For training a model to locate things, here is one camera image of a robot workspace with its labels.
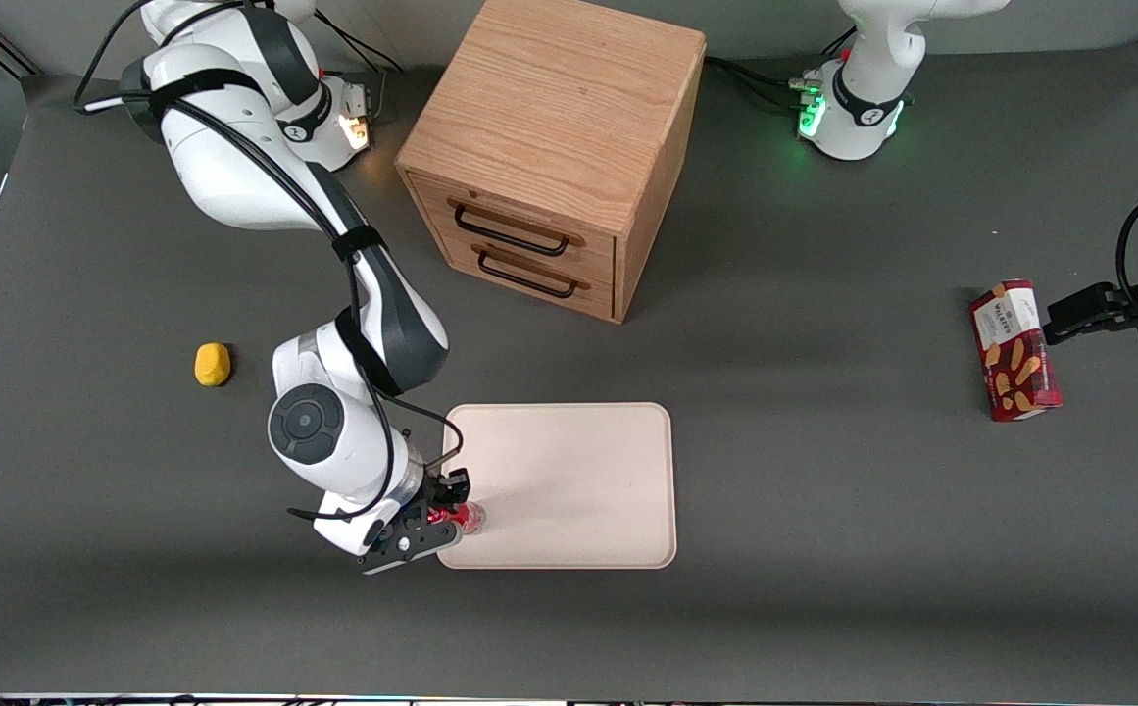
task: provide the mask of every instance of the black metal handle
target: black metal handle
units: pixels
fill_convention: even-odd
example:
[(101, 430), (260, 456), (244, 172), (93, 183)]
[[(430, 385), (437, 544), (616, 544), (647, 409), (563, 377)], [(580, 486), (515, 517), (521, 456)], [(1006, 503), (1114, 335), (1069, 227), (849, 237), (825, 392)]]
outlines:
[(469, 232), (476, 232), (480, 237), (488, 237), (492, 240), (505, 243), (506, 245), (514, 247), (523, 247), (525, 251), (530, 251), (531, 253), (537, 253), (538, 255), (546, 255), (547, 257), (559, 257), (564, 254), (566, 247), (569, 247), (569, 239), (567, 237), (560, 238), (560, 245), (556, 245), (555, 247), (546, 247), (534, 243), (526, 243), (525, 240), (520, 240), (519, 237), (505, 236), (505, 233), (502, 233), (496, 229), (488, 229), (479, 227), (479, 224), (469, 223), (464, 221), (464, 205), (462, 204), (456, 206), (456, 227), (465, 229)]
[(576, 281), (569, 282), (569, 289), (564, 290), (551, 289), (550, 286), (542, 286), (538, 285), (538, 282), (536, 281), (529, 281), (525, 278), (512, 276), (509, 272), (503, 272), (503, 270), (496, 270), (494, 268), (487, 266), (486, 258), (488, 255), (489, 253), (487, 253), (487, 251), (480, 251), (480, 253), (477, 255), (477, 266), (483, 269), (483, 272), (488, 273), (488, 276), (494, 276), (501, 279), (505, 279), (506, 281), (512, 282), (512, 285), (527, 286), (529, 287), (529, 289), (533, 289), (535, 292), (541, 292), (542, 294), (546, 294), (546, 296), (554, 296), (556, 299), (568, 299), (569, 296), (572, 296), (574, 292), (577, 292)]

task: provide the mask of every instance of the wooden drawer cabinet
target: wooden drawer cabinet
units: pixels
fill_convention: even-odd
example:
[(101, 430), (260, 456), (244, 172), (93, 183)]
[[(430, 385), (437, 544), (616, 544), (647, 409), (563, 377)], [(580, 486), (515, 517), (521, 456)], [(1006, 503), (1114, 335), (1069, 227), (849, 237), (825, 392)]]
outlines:
[(487, 0), (395, 161), (447, 263), (620, 322), (682, 171), (706, 41)]

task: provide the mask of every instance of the yellow sponge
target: yellow sponge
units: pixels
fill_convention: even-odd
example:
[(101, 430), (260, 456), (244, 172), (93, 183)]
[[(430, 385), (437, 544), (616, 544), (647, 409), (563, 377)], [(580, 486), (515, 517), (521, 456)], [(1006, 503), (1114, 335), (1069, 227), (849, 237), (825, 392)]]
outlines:
[(204, 343), (198, 347), (198, 354), (193, 358), (193, 377), (198, 379), (198, 384), (218, 387), (224, 385), (232, 371), (233, 363), (223, 343)]

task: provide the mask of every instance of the gray table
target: gray table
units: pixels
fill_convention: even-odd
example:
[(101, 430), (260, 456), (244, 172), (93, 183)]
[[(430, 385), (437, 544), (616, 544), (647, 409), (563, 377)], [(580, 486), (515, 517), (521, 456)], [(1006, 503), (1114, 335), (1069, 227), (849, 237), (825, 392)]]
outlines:
[(393, 77), (343, 176), (452, 336), (411, 399), (660, 402), (673, 566), (358, 574), (264, 438), (272, 348), (345, 302), (331, 251), (211, 222), (50, 81), (0, 205), (0, 689), (1138, 703), (1138, 342), (1054, 350), (1066, 408), (995, 425), (966, 313), (1111, 278), (1138, 44), (932, 58), (857, 165), (708, 72), (624, 327), (443, 263), (393, 171), (434, 79)]

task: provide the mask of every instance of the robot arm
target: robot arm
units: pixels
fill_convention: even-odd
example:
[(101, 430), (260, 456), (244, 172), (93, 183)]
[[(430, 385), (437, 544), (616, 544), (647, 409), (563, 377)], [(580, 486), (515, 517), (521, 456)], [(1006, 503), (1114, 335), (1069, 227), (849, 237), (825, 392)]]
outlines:
[(916, 23), (975, 17), (1005, 5), (1008, 0), (839, 0), (859, 35), (847, 59), (831, 59), (798, 82), (816, 89), (798, 134), (838, 159), (869, 157), (894, 134), (904, 90), (926, 57), (926, 38)]
[[(377, 399), (434, 379), (447, 354), (438, 318), (341, 184), (292, 151), (237, 58), (217, 46), (171, 44), (139, 72), (151, 90), (141, 102), (204, 213), (241, 229), (321, 230), (349, 269), (352, 307), (273, 354), (269, 440), (282, 462), (325, 491), (319, 511), (292, 512), (356, 555), (365, 573), (455, 544), (467, 473), (426, 468)], [(358, 289), (368, 301), (356, 310)]]

